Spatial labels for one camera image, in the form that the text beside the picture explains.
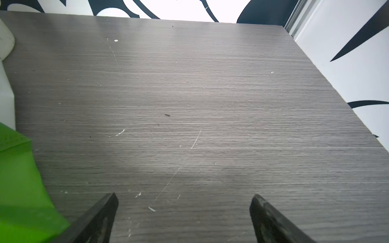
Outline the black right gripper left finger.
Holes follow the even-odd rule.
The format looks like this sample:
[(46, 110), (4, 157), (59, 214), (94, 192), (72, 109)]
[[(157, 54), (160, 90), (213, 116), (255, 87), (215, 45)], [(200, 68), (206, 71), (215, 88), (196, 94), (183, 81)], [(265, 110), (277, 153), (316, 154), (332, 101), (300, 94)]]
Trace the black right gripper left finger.
[(109, 243), (118, 206), (116, 194), (108, 193), (51, 242)]

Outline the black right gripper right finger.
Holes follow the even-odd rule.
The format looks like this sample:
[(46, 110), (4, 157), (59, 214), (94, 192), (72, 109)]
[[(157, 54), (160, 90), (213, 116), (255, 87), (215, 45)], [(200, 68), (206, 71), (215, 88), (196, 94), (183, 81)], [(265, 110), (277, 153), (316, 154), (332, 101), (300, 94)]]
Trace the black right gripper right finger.
[(314, 240), (293, 224), (265, 198), (252, 198), (250, 217), (259, 243), (313, 243)]

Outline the green paper bag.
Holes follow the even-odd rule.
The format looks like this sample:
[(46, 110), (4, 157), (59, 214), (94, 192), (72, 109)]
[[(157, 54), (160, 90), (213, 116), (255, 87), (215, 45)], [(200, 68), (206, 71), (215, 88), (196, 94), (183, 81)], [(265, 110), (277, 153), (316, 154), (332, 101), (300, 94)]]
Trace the green paper bag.
[(69, 226), (45, 189), (31, 140), (1, 124), (1, 242), (48, 243)]

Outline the white paper bag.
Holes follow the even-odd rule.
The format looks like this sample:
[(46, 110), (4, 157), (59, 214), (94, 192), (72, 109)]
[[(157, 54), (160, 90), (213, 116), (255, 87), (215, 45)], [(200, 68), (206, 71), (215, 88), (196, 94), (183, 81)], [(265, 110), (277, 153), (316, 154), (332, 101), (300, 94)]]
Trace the white paper bag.
[(15, 95), (3, 65), (14, 47), (15, 37), (1, 20), (1, 123), (16, 130)]

